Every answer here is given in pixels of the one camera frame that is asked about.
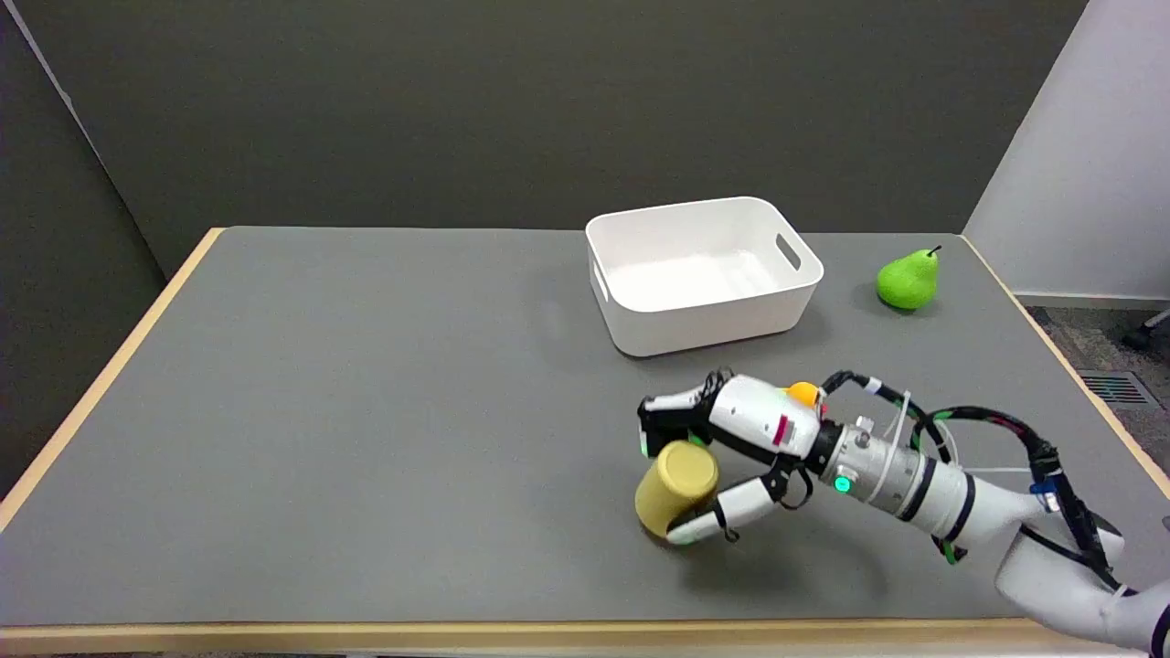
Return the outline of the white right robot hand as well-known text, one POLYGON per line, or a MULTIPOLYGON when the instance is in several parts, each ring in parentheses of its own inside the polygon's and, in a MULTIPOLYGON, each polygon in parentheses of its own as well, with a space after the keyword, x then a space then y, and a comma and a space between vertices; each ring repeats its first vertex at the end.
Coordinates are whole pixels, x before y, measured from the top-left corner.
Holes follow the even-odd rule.
POLYGON ((638 407, 644 454, 656 458, 672 444, 707 447, 722 444, 766 466, 720 491, 693 519, 673 520, 665 541, 674 546, 723 535, 739 540, 739 528, 778 508, 794 510, 784 496, 791 478, 801 475, 812 492, 811 455, 823 430, 819 398, 807 405, 790 392, 756 377, 718 369, 684 392, 644 397, 638 407))

